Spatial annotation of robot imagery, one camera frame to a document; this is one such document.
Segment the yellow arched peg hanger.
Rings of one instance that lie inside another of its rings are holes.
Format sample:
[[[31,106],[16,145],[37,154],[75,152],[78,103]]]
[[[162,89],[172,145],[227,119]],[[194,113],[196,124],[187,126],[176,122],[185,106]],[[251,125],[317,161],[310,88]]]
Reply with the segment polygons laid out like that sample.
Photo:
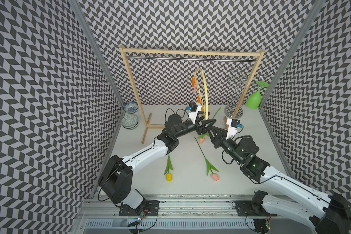
[[[201,85],[199,83],[198,73],[201,74],[201,84],[202,84],[202,87],[203,87],[204,91],[202,91]],[[197,92],[196,92],[196,94],[197,95],[201,95],[201,97],[202,97],[201,112],[203,113],[203,116],[205,117],[205,119],[208,120],[209,119],[208,88],[207,88],[206,77],[205,77],[203,69],[197,68],[194,71],[194,76],[196,76],[196,80],[197,80]]]

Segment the pink tulip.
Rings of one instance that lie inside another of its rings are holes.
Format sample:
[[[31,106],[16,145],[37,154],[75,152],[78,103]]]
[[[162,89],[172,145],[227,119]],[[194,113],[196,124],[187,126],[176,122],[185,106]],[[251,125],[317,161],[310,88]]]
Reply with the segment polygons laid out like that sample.
[[[217,174],[217,172],[219,172],[219,170],[213,166],[210,161],[206,158],[201,146],[200,146],[200,142],[199,140],[195,137],[195,140],[198,144],[198,147],[204,157],[205,163],[206,163],[206,175],[210,176],[212,178],[212,180],[214,181],[219,181],[219,175]]]
[[[214,114],[214,116],[209,119],[209,120],[201,120],[200,122],[200,132],[201,134],[198,136],[198,141],[199,144],[203,144],[205,142],[205,138],[206,137],[211,137],[210,136],[210,132],[212,133],[213,131],[211,130],[211,128],[214,126],[214,124],[216,123],[216,115],[218,114],[218,112],[221,110],[221,107],[218,108],[218,110],[216,111],[216,113]]]

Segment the yellow tulip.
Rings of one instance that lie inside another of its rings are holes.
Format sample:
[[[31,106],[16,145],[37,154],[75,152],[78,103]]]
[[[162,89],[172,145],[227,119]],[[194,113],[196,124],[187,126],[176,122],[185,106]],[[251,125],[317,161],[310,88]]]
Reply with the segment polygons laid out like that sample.
[[[173,179],[171,171],[173,171],[173,166],[172,166],[170,155],[168,155],[168,157],[167,157],[167,165],[166,165],[166,169],[165,169],[165,172],[164,172],[164,174],[166,176],[166,180],[168,182],[171,182],[172,179]]]

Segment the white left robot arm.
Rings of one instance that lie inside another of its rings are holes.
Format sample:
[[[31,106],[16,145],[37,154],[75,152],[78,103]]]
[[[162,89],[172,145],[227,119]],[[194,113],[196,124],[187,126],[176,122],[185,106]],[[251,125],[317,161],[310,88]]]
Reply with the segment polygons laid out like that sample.
[[[174,151],[179,145],[179,137],[191,132],[203,135],[215,122],[215,119],[206,120],[204,117],[183,121],[179,115],[171,115],[152,144],[122,158],[117,155],[110,157],[98,181],[100,189],[114,204],[124,203],[132,209],[143,207],[145,198],[132,188],[134,174]]]

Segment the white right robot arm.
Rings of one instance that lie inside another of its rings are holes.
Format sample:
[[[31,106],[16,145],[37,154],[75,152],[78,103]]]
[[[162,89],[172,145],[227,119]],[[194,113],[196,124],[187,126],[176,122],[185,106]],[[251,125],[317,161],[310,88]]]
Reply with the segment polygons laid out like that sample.
[[[257,205],[269,214],[276,214],[310,227],[318,234],[347,234],[351,227],[348,201],[340,194],[328,195],[283,174],[257,156],[259,148],[251,136],[239,142],[225,129],[208,124],[201,132],[208,133],[215,148],[221,147],[253,183],[277,189],[290,200],[257,192]]]

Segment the green plastic wine glass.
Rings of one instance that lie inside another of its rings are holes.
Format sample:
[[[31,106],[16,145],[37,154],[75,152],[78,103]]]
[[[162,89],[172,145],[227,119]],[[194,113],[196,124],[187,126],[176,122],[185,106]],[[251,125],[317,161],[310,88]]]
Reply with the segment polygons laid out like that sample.
[[[257,109],[261,103],[261,89],[269,87],[269,83],[264,81],[256,81],[256,84],[259,86],[259,89],[252,93],[247,99],[246,106],[250,109]]]

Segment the green patterned bowl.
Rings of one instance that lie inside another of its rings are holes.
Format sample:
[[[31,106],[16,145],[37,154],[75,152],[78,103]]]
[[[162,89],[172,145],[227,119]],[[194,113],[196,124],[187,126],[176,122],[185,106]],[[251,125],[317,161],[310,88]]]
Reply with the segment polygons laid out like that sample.
[[[121,120],[121,125],[125,129],[134,129],[138,125],[138,118],[135,115],[125,115]]]

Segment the blue patterned small bowl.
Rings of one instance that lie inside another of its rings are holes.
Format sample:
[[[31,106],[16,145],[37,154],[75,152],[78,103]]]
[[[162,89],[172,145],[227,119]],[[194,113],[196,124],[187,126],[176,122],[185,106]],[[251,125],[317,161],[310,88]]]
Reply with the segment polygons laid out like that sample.
[[[138,103],[136,101],[128,102],[124,105],[123,109],[128,114],[134,114],[138,111]]]

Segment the right aluminium corner profile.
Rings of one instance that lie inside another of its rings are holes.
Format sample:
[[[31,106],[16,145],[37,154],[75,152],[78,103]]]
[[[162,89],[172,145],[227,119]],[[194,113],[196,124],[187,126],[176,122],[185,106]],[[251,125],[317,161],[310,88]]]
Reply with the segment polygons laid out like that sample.
[[[313,25],[314,21],[316,20],[316,17],[318,16],[319,12],[322,10],[322,7],[324,6],[325,3],[326,3],[326,0],[317,0],[312,5],[310,12],[308,13],[304,22],[302,23],[296,37],[294,38],[293,42],[291,43],[288,49],[287,54],[285,55],[277,72],[275,73],[270,86],[265,92],[262,102],[260,104],[259,110],[263,110],[263,107],[268,102],[270,95],[274,91],[275,87],[278,85],[282,75],[285,73],[286,68],[289,66],[298,47],[301,45],[302,41],[306,37],[307,33],[309,32],[311,26]]]

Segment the aluminium corner profile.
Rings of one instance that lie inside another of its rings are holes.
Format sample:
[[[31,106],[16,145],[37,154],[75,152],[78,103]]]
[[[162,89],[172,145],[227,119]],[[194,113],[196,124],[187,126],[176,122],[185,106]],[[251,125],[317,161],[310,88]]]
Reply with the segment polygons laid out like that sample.
[[[311,26],[313,25],[314,21],[316,20],[316,17],[318,16],[319,12],[322,10],[322,7],[324,6],[325,3],[326,3],[326,0],[317,0],[312,5],[310,12],[308,13],[304,22],[302,23],[296,37],[294,38],[293,42],[291,43],[288,49],[287,54],[285,55],[277,72],[275,73],[270,86],[265,92],[262,102],[260,104],[259,110],[263,110],[263,107],[268,102],[270,95],[274,91],[275,87],[278,85],[282,75],[285,73],[286,68],[289,66],[298,47],[301,45],[302,41],[306,37],[307,33],[309,32]]]
[[[106,76],[106,78],[107,78],[107,80],[108,80],[108,82],[113,90],[113,93],[115,94],[120,106],[123,107],[124,103],[123,103],[123,100],[120,96],[119,90],[117,89],[114,78],[113,78],[113,76],[112,76],[112,74],[107,66],[107,63],[103,57],[103,54],[102,54],[102,52],[97,44],[97,40],[95,39],[95,37],[92,33],[92,30],[88,24],[88,21],[87,21],[84,13],[82,11],[80,1],[69,0],[68,2],[70,4],[71,9],[73,10],[73,12],[75,14],[76,20],[79,22],[79,24],[84,32],[85,37],[91,46],[91,49],[93,50],[93,53],[97,59],[97,62],[99,63],[103,73],[105,74],[105,76]]]

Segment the left aluminium corner profile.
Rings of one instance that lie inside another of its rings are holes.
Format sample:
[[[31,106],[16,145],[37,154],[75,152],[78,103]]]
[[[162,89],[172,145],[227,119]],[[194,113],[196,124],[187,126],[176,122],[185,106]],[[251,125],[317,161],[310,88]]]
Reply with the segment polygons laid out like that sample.
[[[102,52],[97,44],[97,40],[95,39],[95,37],[92,33],[92,30],[88,24],[88,21],[87,21],[84,13],[82,11],[80,1],[69,0],[68,2],[70,4],[71,9],[73,10],[73,12],[75,14],[76,20],[79,22],[79,24],[84,32],[85,37],[91,46],[91,49],[93,50],[93,53],[97,59],[97,62],[99,63],[103,73],[105,74],[105,76],[106,76],[106,78],[107,78],[107,80],[108,80],[108,82],[113,90],[113,93],[115,94],[120,106],[123,107],[124,103],[123,103],[123,100],[120,96],[119,90],[117,89],[114,78],[113,78],[113,76],[112,76],[112,74],[107,66],[107,63],[103,57],[103,54],[102,54]]]

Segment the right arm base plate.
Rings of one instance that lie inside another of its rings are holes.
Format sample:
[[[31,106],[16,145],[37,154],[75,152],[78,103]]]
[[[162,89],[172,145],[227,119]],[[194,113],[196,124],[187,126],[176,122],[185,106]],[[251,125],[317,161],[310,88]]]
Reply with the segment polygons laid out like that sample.
[[[276,214],[268,213],[261,204],[252,203],[249,200],[236,200],[232,203],[233,208],[237,211],[239,217],[246,217],[246,216],[277,216]]]

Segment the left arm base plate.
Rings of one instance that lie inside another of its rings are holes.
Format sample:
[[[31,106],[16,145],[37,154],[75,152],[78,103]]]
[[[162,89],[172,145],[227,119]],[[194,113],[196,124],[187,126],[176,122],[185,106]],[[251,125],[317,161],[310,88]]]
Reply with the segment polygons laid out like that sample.
[[[121,205],[119,216],[140,216],[142,213],[146,213],[145,217],[158,216],[159,207],[159,200],[144,200],[135,209],[124,203]]]

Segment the metal rack rail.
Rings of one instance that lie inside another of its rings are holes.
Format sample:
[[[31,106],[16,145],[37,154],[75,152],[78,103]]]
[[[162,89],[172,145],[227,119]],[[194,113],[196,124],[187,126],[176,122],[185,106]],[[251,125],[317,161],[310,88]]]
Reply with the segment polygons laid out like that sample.
[[[184,60],[184,61],[221,61],[221,62],[256,62],[254,59],[210,59],[210,58],[175,58],[175,57],[140,57],[140,56],[127,56],[127,59],[156,59],[156,60]]]

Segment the wooden clothes rack frame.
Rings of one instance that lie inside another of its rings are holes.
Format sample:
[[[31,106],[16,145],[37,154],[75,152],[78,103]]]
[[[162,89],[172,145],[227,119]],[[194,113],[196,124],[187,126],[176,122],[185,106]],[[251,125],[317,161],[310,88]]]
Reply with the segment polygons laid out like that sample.
[[[131,71],[131,67],[129,64],[129,60],[127,57],[127,53],[141,53],[141,54],[173,54],[173,55],[195,55],[195,56],[233,56],[233,57],[255,57],[256,59],[254,60],[255,64],[253,65],[253,68],[251,70],[251,73],[246,81],[245,88],[240,96],[240,99],[238,103],[236,104],[235,110],[233,112],[233,115],[231,119],[235,119],[237,117],[238,111],[241,108],[241,105],[243,103],[243,100],[250,88],[250,85],[252,83],[252,80],[256,74],[256,71],[264,57],[265,51],[260,50],[260,52],[221,52],[221,51],[189,51],[189,50],[160,50],[160,49],[136,49],[136,48],[125,48],[123,46],[120,47],[120,52],[121,56],[128,74],[128,78],[130,80],[130,83],[133,88],[134,96],[136,98],[136,102],[138,104],[139,111],[142,115],[143,121],[144,121],[144,134],[141,140],[141,143],[145,142],[146,135],[148,132],[148,129],[163,129],[163,125],[159,124],[151,124],[150,120],[152,117],[152,114],[149,114],[149,117],[146,117],[144,114],[144,110],[142,108],[141,100],[135,85],[134,77]]]

